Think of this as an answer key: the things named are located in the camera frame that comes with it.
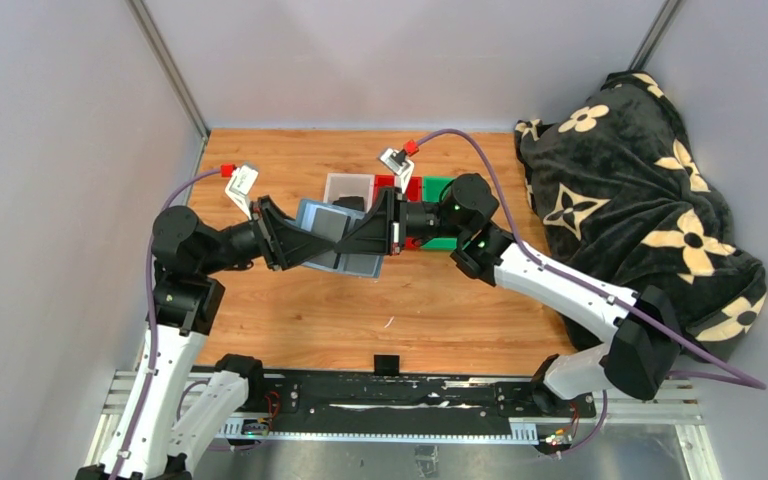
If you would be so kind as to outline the blue card holder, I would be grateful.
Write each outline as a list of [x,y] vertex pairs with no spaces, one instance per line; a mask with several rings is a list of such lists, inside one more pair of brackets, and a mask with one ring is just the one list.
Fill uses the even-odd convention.
[[[298,206],[296,224],[302,230],[339,242],[364,216],[362,210],[303,199]],[[340,254],[328,250],[306,261],[303,266],[354,277],[378,278],[382,264],[382,256]]]

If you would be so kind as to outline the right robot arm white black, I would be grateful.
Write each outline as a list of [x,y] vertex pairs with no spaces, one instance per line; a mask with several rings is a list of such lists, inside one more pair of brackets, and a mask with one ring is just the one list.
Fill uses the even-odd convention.
[[335,250],[395,255],[406,239],[454,238],[451,257],[464,275],[537,300],[584,328],[595,346],[552,355],[532,376],[531,403],[544,417],[558,416],[571,399],[597,390],[653,399],[681,351],[667,295],[656,287],[638,293],[605,283],[539,254],[493,222],[498,207],[475,173],[456,177],[439,202],[411,202],[386,187]]

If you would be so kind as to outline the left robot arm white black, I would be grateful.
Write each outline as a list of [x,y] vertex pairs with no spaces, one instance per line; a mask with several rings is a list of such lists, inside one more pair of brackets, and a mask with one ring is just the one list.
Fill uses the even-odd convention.
[[195,403],[179,410],[225,293],[215,273],[246,270],[257,258],[287,270],[334,245],[297,226],[269,197],[255,202],[250,220],[224,230],[206,225],[187,206],[164,209],[152,227],[144,357],[107,450],[77,478],[191,478],[231,413],[256,412],[266,400],[262,362],[228,354]]

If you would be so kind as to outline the red plastic bin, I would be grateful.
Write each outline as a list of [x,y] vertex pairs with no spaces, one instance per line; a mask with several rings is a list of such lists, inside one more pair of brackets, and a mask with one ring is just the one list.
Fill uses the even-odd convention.
[[[379,191],[384,187],[393,187],[395,185],[395,179],[393,176],[375,175],[373,182],[373,201],[377,200]],[[422,200],[422,178],[413,177],[407,186],[405,193],[408,201],[421,201]],[[405,238],[405,249],[416,250],[418,246],[414,244],[414,239],[411,237]]]

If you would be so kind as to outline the white plastic bin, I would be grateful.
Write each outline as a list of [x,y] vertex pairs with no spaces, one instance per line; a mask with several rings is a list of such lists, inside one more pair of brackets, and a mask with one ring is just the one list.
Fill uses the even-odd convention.
[[333,203],[342,197],[360,197],[364,200],[363,211],[373,202],[375,176],[357,173],[329,173],[326,177],[323,201]]

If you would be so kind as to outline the green plastic bin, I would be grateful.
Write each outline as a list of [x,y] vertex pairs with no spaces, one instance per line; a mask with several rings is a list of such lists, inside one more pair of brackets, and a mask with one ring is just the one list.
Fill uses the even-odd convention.
[[434,211],[436,214],[433,218],[434,224],[425,226],[419,234],[417,243],[421,249],[451,253],[457,247],[460,227],[457,220],[452,219],[454,210],[448,204],[442,205],[454,181],[454,177],[426,176],[423,178],[422,200],[438,207],[438,210]]

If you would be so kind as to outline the black floral blanket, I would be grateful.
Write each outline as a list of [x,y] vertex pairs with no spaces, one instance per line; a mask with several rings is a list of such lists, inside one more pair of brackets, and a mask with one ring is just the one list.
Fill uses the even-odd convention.
[[610,74],[567,118],[520,120],[514,148],[553,259],[596,279],[664,291],[682,334],[728,360],[767,295],[724,196],[648,73]]

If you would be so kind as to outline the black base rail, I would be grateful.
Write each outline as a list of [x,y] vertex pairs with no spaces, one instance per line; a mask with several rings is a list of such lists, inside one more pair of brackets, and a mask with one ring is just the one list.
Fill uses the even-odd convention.
[[237,409],[218,438],[488,443],[537,446],[557,430],[562,443],[597,418],[591,394],[540,410],[526,378],[279,370],[265,374],[265,396]]

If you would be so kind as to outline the left aluminium frame post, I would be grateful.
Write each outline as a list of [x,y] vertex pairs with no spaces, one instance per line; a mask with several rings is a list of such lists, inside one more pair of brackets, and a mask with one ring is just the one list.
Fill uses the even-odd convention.
[[143,0],[127,0],[126,5],[131,11],[136,24],[163,70],[198,137],[203,143],[206,143],[210,136],[210,127],[197,106],[197,102],[155,22],[147,2]]

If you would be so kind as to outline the aluminium frame post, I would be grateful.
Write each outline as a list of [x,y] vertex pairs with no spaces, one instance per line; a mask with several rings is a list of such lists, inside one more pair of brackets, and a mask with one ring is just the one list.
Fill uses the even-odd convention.
[[210,136],[210,127],[197,106],[197,102],[155,22],[147,2],[143,0],[127,0],[126,5],[131,11],[136,24],[163,70],[198,137],[203,143],[206,143]]
[[684,0],[665,0],[662,2],[629,63],[629,70],[644,70],[646,68],[684,3]]

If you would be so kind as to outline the right aluminium frame post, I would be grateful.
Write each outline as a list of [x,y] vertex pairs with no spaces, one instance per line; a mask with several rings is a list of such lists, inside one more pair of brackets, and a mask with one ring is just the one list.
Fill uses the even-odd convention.
[[665,0],[662,2],[629,63],[629,70],[644,70],[646,68],[684,3],[684,0]]

